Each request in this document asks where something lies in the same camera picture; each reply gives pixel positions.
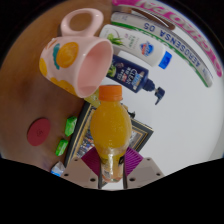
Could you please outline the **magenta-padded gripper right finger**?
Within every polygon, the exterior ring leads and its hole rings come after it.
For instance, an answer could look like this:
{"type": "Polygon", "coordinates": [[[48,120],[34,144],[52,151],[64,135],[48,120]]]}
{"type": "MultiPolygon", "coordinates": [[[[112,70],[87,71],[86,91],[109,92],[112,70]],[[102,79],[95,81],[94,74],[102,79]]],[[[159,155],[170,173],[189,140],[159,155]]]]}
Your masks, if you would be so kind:
{"type": "Polygon", "coordinates": [[[128,148],[124,157],[123,187],[143,187],[162,178],[164,174],[152,158],[143,158],[136,150],[128,148]]]}

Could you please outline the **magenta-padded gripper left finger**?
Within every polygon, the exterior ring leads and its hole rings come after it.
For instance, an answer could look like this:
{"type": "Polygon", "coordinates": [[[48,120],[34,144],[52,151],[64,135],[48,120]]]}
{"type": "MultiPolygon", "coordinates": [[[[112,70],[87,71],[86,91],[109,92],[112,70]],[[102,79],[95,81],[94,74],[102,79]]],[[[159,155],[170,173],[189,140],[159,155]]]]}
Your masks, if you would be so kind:
{"type": "Polygon", "coordinates": [[[100,188],[100,158],[95,148],[81,158],[75,157],[67,165],[62,178],[84,188],[100,188]]]}

